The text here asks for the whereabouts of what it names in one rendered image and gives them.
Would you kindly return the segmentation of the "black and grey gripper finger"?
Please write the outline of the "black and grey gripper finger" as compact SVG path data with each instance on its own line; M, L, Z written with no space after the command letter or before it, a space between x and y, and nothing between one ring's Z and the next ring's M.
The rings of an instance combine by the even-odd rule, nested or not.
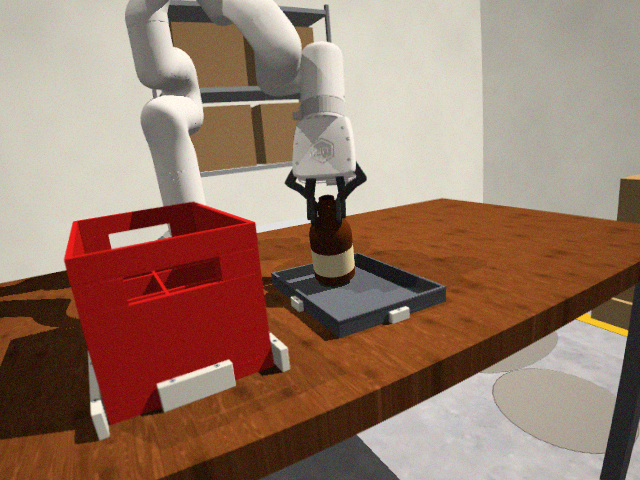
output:
M344 176L335 177L338 194L336 198L336 222L338 224L343 224L342 218L346 218L346 199L352 193L352 191L367 181L367 177L363 170L360 168L358 163L356 162L355 168L356 177L349 181L345 185Z
M311 219L311 224L313 226L318 225L318 210L317 210L317 202L315 201L315 187L316 187L316 179L310 178L306 179L305 188L296 182L296 177L293 175L293 171L291 169L288 177L285 180L285 185L297 192L299 192L306 200L307 200L307 219ZM312 195L311 195L312 192Z

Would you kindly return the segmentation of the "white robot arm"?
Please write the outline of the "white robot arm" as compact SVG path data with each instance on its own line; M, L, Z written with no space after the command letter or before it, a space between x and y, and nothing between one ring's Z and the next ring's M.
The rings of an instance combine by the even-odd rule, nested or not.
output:
M189 137L202 126L202 101L192 60L172 45L170 1L129 0L125 11L137 77L144 86L162 92L144 105L141 127L163 206L206 205ZM317 112L346 117L343 55L336 45L315 42L301 55L297 31L273 0L196 1L214 24L234 24L248 41L254 51L257 84L264 93L287 96L302 91L293 120Z

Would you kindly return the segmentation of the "red crate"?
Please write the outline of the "red crate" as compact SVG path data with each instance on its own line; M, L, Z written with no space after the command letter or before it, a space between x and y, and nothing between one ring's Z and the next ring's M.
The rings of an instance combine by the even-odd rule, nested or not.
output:
M169 223L111 249L108 234ZM253 221L196 202L73 221L64 262L110 425L161 408L158 383L274 366Z

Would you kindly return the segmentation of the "brown bottle with cream label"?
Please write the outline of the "brown bottle with cream label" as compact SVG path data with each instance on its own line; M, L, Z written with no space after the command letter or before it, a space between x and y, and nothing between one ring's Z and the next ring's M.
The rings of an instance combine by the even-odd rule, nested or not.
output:
M343 224L336 222L333 195L318 199L318 225L309 231L315 278L325 285L342 285L355 275L352 230L345 218Z

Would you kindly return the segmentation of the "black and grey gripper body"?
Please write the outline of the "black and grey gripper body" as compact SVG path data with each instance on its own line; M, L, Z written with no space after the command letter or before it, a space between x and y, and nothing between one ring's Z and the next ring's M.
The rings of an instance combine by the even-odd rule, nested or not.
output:
M292 170L300 183L314 177L316 184L334 183L335 177L344 175L344 181L350 181L356 176L355 168L349 118L334 112L317 112L296 123Z

